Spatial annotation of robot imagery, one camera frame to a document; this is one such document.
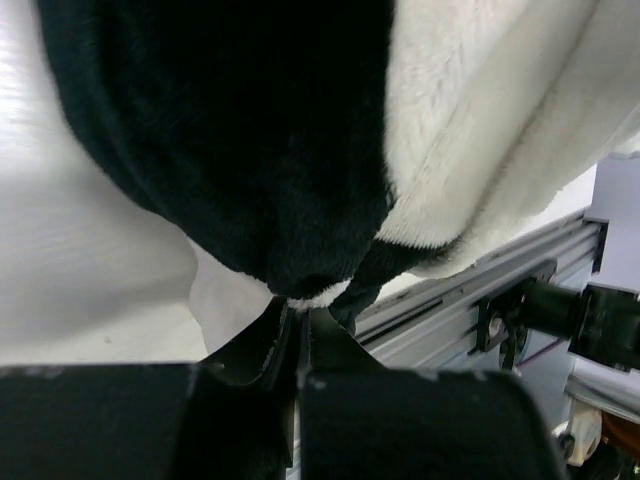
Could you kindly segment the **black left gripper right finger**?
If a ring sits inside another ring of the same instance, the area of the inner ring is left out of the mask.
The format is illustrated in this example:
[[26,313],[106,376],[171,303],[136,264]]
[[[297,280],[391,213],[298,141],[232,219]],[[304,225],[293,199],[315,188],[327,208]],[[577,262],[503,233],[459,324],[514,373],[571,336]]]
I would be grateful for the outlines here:
[[514,375],[386,368],[325,310],[302,317],[300,337],[301,478],[566,478]]

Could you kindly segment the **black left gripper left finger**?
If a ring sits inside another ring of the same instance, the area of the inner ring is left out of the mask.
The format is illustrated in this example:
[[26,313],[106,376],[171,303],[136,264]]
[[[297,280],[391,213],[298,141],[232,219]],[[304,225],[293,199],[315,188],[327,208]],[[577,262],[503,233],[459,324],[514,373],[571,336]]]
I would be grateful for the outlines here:
[[293,457],[281,299],[188,363],[1,370],[5,479],[281,479]]

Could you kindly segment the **black white checkered pillowcase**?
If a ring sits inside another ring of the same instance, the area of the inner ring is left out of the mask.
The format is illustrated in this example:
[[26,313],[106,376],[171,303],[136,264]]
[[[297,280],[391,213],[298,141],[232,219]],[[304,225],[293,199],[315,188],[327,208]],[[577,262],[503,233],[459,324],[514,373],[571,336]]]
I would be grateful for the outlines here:
[[202,324],[452,276],[639,130],[635,1],[41,1],[66,120]]

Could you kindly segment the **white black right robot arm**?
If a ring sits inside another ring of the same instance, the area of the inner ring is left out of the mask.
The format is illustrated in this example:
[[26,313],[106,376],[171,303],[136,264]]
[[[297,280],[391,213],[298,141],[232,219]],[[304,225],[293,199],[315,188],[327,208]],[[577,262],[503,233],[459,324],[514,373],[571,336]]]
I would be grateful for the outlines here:
[[523,292],[518,321],[563,339],[569,351],[623,372],[639,368],[639,294],[600,285],[582,291],[542,282]]

